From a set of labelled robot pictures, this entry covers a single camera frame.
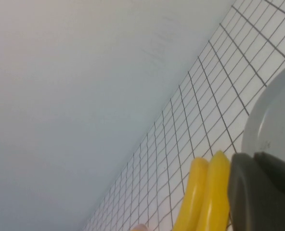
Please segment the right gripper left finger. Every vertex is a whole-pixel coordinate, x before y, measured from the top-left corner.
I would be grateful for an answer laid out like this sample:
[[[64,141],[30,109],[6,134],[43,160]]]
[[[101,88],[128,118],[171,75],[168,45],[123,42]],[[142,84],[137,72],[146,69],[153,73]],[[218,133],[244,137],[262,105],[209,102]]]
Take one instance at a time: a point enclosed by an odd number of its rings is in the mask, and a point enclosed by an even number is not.
[[[228,199],[233,230],[285,231],[285,194],[273,185],[254,156],[232,156]]]

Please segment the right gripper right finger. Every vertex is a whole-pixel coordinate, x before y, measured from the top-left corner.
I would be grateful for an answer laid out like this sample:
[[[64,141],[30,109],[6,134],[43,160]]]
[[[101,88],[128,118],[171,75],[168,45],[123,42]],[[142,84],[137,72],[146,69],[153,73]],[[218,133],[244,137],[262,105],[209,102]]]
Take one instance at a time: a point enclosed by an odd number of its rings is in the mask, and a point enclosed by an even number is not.
[[[285,194],[285,161],[265,152],[254,153],[254,160],[273,185]]]

